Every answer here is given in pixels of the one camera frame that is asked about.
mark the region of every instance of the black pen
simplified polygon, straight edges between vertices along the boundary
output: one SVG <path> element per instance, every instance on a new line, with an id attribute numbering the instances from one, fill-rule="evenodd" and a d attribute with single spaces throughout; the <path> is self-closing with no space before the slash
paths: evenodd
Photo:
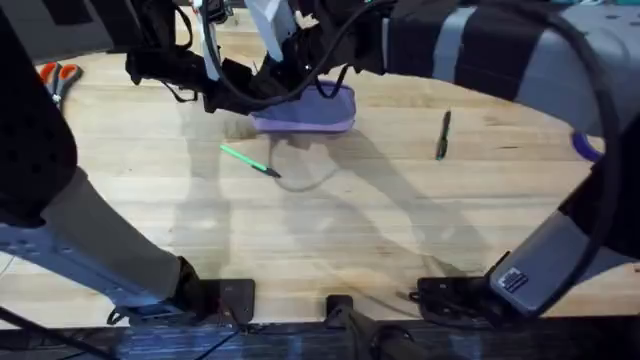
<path id="1" fill-rule="evenodd" d="M 447 154 L 447 136 L 449 135 L 449 125 L 451 124 L 451 110 L 447 110 L 442 119 L 442 130 L 440 130 L 440 138 L 436 147 L 436 160 L 440 161 L 444 159 Z"/>

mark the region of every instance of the black cable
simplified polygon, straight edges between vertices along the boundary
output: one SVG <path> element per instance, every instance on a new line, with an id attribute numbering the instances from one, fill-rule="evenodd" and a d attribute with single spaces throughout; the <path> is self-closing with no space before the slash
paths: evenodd
<path id="1" fill-rule="evenodd" d="M 214 51 L 213 42 L 211 41 L 211 30 L 209 29 L 209 22 L 207 21 L 207 18 L 209 16 L 209 9 L 208 9 L 208 6 L 207 6 L 207 4 L 208 4 L 207 0 L 204 1 L 203 6 L 200 8 L 200 14 L 202 15 L 202 19 L 203 19 L 202 20 L 203 21 L 202 27 L 203 27 L 203 32 L 204 32 L 205 45 L 207 46 L 207 51 L 209 52 L 209 56 L 211 57 L 211 62 L 213 63 L 213 67 L 218 72 L 218 76 L 220 77 L 220 81 L 240 101 L 242 101 L 242 102 L 244 102 L 244 103 L 246 103 L 248 105 L 264 107 L 264 106 L 272 106 L 272 105 L 281 104 L 283 102 L 293 100 L 297 96 L 299 96 L 306 89 L 306 87 L 309 84 L 311 84 L 311 82 L 314 81 L 314 79 L 318 75 L 320 75 L 320 72 L 322 71 L 322 69 L 324 68 L 326 63 L 329 61 L 329 58 L 331 57 L 333 52 L 336 50 L 337 46 L 340 44 L 340 41 L 342 41 L 342 38 L 346 35 L 347 31 L 351 28 L 351 25 L 353 25 L 353 23 L 356 20 L 358 20 L 358 18 L 360 18 L 360 16 L 364 15 L 365 13 L 371 11 L 372 9 L 374 9 L 376 7 L 383 6 L 383 5 L 394 4 L 396 1 L 397 0 L 374 0 L 374 1 L 371 1 L 371 2 L 366 3 L 365 5 L 363 5 L 360 9 L 358 9 L 358 11 L 353 13 L 353 15 L 351 15 L 351 17 L 342 25 L 340 30 L 338 30 L 338 32 L 336 33 L 335 38 L 331 41 L 331 44 L 327 48 L 327 52 L 320 59 L 318 64 L 316 64 L 316 66 L 311 70 L 309 75 L 302 81 L 302 83 L 300 83 L 300 85 L 298 85 L 298 87 L 296 87 L 293 91 L 291 91 L 291 92 L 289 92 L 289 93 L 287 93 L 285 95 L 276 96 L 276 97 L 272 97 L 272 98 L 268 98 L 268 99 L 257 99 L 257 98 L 254 98 L 254 97 L 250 96 L 250 95 L 245 94 L 244 92 L 239 90 L 230 81 L 229 78 L 227 78 L 227 76 L 224 73 L 224 71 L 222 71 L 222 65 L 220 64 L 220 59 L 219 59 L 218 56 L 216 56 L 216 52 Z"/>
<path id="2" fill-rule="evenodd" d="M 197 91 L 193 92 L 193 96 L 191 96 L 191 99 L 185 99 L 182 96 L 180 96 L 175 90 L 173 90 L 171 88 L 171 86 L 169 86 L 169 84 L 167 84 L 165 81 L 160 81 L 160 83 L 162 85 L 164 85 L 164 87 L 169 89 L 169 91 L 171 91 L 171 95 L 173 95 L 173 98 L 176 99 L 176 101 L 181 103 L 181 104 L 182 103 L 186 103 L 186 102 L 191 102 L 191 101 L 198 101 L 198 92 Z"/>
<path id="3" fill-rule="evenodd" d="M 189 20 L 189 16 L 187 16 L 187 14 L 185 14 L 184 11 L 182 11 L 180 6 L 175 5 L 175 3 L 174 3 L 174 9 L 175 11 L 178 12 L 178 15 L 180 15 L 180 18 L 182 18 L 182 22 L 184 22 L 184 25 L 187 27 L 187 32 L 189 32 L 189 41 L 187 41 L 186 44 L 177 46 L 179 50 L 186 51 L 191 48 L 191 45 L 193 45 L 193 30 L 191 27 L 191 20 Z"/>
<path id="4" fill-rule="evenodd" d="M 85 329 L 80 329 L 80 330 L 76 330 L 74 331 L 71 335 L 69 335 L 69 337 L 74 338 L 76 340 L 79 341 L 85 341 L 87 339 L 92 338 L 93 336 L 95 336 L 96 334 L 100 333 L 101 331 L 103 331 L 103 329 L 90 329 L 90 330 L 85 330 Z M 8 351 L 8 352 L 26 352 L 26 351 L 51 351 L 51 350 L 60 350 L 60 349 L 66 349 L 68 346 L 64 345 L 64 344 L 55 344 L 55 345 L 44 345 L 44 342 L 47 338 L 42 337 L 40 340 L 40 344 L 36 345 L 36 346 L 30 346 L 30 347 L 10 347 L 10 346 L 5 346 L 5 345 L 0 345 L 0 350 L 1 351 Z"/>
<path id="5" fill-rule="evenodd" d="M 236 331 L 230 335 L 228 335 L 227 337 L 225 337 L 224 339 L 220 340 L 220 342 L 218 342 L 217 344 L 213 345 L 211 348 L 209 348 L 209 350 L 205 351 L 202 355 L 198 356 L 197 358 L 193 359 L 193 360 L 203 360 L 206 359 L 207 356 L 209 356 L 209 354 L 211 354 L 212 352 L 216 351 L 218 348 L 220 348 L 222 345 L 226 344 L 229 340 L 233 339 L 234 337 L 236 337 L 238 334 L 240 333 L 240 331 Z"/>
<path id="6" fill-rule="evenodd" d="M 325 99 L 335 98 L 336 95 L 338 95 L 340 88 L 342 88 L 342 82 L 344 81 L 344 77 L 347 75 L 347 70 L 349 70 L 350 67 L 351 65 L 349 64 L 342 67 L 342 70 L 340 70 L 340 75 L 338 75 L 338 80 L 336 81 L 336 84 L 333 86 L 333 90 L 331 90 L 331 94 L 329 95 L 327 95 L 327 93 L 324 92 L 324 89 L 322 88 L 322 84 L 320 83 L 320 80 L 316 76 L 316 79 L 315 79 L 316 89 L 318 89 L 320 96 L 322 96 Z"/>
<path id="7" fill-rule="evenodd" d="M 322 332 L 330 332 L 332 329 L 326 327 L 325 322 L 320 324 L 312 324 L 306 326 L 299 330 L 293 331 L 265 331 L 266 329 L 271 328 L 273 325 L 267 325 L 259 329 L 255 329 L 254 327 L 249 327 L 246 332 L 249 335 L 262 335 L 262 336 L 296 336 L 296 335 L 304 335 L 304 334 L 313 334 L 313 333 L 322 333 Z"/>
<path id="8" fill-rule="evenodd" d="M 47 329 L 41 325 L 38 325 L 30 320 L 27 320 L 21 317 L 20 315 L 14 314 L 13 312 L 7 310 L 2 306 L 0 306 L 0 319 L 8 322 L 9 324 L 12 324 L 21 329 L 24 329 L 27 332 L 36 333 L 40 336 L 45 336 L 47 338 L 53 339 L 67 346 L 75 347 L 78 350 L 82 350 L 100 359 L 118 360 L 116 357 L 112 356 L 111 354 L 103 350 L 98 349 L 93 345 L 90 345 L 83 341 L 76 340 L 71 337 L 61 335 L 56 331 Z"/>
<path id="9" fill-rule="evenodd" d="M 87 353 L 86 351 L 80 351 L 80 352 L 75 353 L 75 354 L 71 354 L 71 355 L 68 355 L 68 356 L 65 356 L 65 357 L 57 358 L 56 360 L 69 360 L 69 359 L 74 359 L 74 358 L 77 358 L 78 356 L 84 355 L 84 354 L 86 354 L 86 353 Z"/>
<path id="10" fill-rule="evenodd" d="M 598 115 L 605 141 L 606 153 L 602 158 L 604 175 L 602 183 L 602 197 L 599 202 L 600 213 L 596 225 L 590 234 L 590 240 L 580 255 L 578 263 L 566 277 L 556 291 L 531 317 L 538 317 L 546 312 L 562 296 L 564 296 L 593 262 L 600 247 L 605 243 L 613 225 L 618 208 L 621 183 L 621 146 L 619 141 L 620 119 L 611 95 L 611 87 L 604 69 L 601 67 L 598 55 L 595 53 L 585 35 L 575 28 L 569 21 L 555 13 L 546 13 L 521 3 L 499 2 L 491 6 L 511 11 L 524 19 L 544 24 L 555 30 L 578 55 L 588 75 L 589 82 L 598 103 Z"/>
<path id="11" fill-rule="evenodd" d="M 440 298 L 436 298 L 436 297 L 429 297 L 428 299 L 425 299 L 425 294 L 421 294 L 418 291 L 414 291 L 409 293 L 409 300 L 411 300 L 412 302 L 418 304 L 418 307 L 420 309 L 420 315 L 422 316 L 422 319 L 427 322 L 430 323 L 432 325 L 437 325 L 440 327 L 446 327 L 446 328 L 450 328 L 450 329 L 455 329 L 455 330 L 466 330 L 466 331 L 494 331 L 496 330 L 495 327 L 491 326 L 491 324 L 474 324 L 471 321 L 461 321 L 461 322 L 452 322 L 450 319 L 447 318 L 441 318 L 439 316 L 436 315 L 432 315 L 432 312 L 429 311 L 426 308 L 426 304 L 425 302 L 429 302 L 429 303 L 433 303 L 433 302 L 439 302 L 440 305 L 442 305 L 445 308 L 449 308 L 454 310 L 455 314 L 464 314 L 466 316 L 472 317 L 474 314 L 474 311 L 472 309 L 466 309 L 464 307 L 461 307 L 458 304 L 454 304 L 449 300 L 446 299 L 440 299 Z"/>

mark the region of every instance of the metal bracket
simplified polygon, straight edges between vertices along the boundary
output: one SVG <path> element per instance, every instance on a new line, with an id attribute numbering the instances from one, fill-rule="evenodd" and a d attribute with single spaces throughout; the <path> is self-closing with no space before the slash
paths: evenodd
<path id="1" fill-rule="evenodd" d="M 256 283 L 251 279 L 198 280 L 201 300 L 207 316 L 195 311 L 183 311 L 171 302 L 138 308 L 116 307 L 107 323 L 114 325 L 124 317 L 131 326 L 190 326 L 218 324 L 236 327 L 253 319 Z"/>
<path id="2" fill-rule="evenodd" d="M 420 278 L 418 291 L 410 297 L 426 321 L 443 326 L 494 328 L 512 322 L 518 314 L 491 291 L 487 281 L 486 275 Z"/>

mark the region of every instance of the gray robot arm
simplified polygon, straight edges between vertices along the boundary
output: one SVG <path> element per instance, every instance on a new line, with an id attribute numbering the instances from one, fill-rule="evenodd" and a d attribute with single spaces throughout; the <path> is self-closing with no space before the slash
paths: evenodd
<path id="1" fill-rule="evenodd" d="M 401 4 L 382 20 L 386 72 L 440 79 L 543 111 L 577 130 L 601 134 L 598 106 L 585 68 L 558 34 L 509 17 L 508 11 L 492 6 L 454 9 L 445 2 L 440 3 L 444 4 L 440 8 L 421 11 L 415 2 L 413 6 Z M 638 200 L 633 189 L 638 177 L 630 155 L 637 153 L 633 143 L 640 135 L 636 121 L 640 98 L 635 89 L 640 81 L 640 10 L 621 6 L 540 6 L 568 20 L 586 37 L 610 80 L 620 118 L 624 195 L 619 209 L 631 213 L 618 210 L 605 246 L 594 256 L 578 281 L 581 282 L 640 258 L 640 249 L 634 245 L 638 232 L 631 210 L 633 201 Z M 419 29 L 435 35 L 420 37 Z M 521 316 L 537 316 L 546 311 L 589 244 L 602 181 L 602 166 L 595 166 L 590 177 L 557 211 L 480 280 L 486 283 L 479 287 L 491 289 L 490 293 L 498 296 L 497 302 L 509 304 Z M 460 298 L 462 294 L 464 302 L 474 303 L 471 307 L 484 301 L 480 297 L 486 294 L 474 299 L 470 289 L 477 284 L 471 284 L 471 280 L 449 282 L 453 283 L 457 290 L 443 286 L 447 289 L 443 296 Z M 437 284 L 445 285 L 438 279 L 419 281 L 421 291 L 430 296 L 437 296 Z M 423 312 L 442 314 L 438 305 L 429 309 L 423 302 L 421 306 Z"/>
<path id="2" fill-rule="evenodd" d="M 180 262 L 120 217 L 77 168 L 41 213 L 42 226 L 0 225 L 3 251 L 92 288 L 116 305 L 141 307 L 173 296 Z"/>

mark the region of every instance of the purple object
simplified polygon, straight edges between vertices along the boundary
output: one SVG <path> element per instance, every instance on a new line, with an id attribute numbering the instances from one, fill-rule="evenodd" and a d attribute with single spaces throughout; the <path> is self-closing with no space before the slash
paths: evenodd
<path id="1" fill-rule="evenodd" d="M 332 81 L 320 84 L 325 93 L 335 86 Z M 355 115 L 355 92 L 346 85 L 333 99 L 323 98 L 315 86 L 309 86 L 300 100 L 251 113 L 253 125 L 264 133 L 342 133 L 353 127 Z"/>
<path id="2" fill-rule="evenodd" d="M 596 162 L 602 157 L 602 153 L 589 144 L 589 139 L 585 134 L 579 132 L 571 134 L 571 144 L 585 160 Z"/>

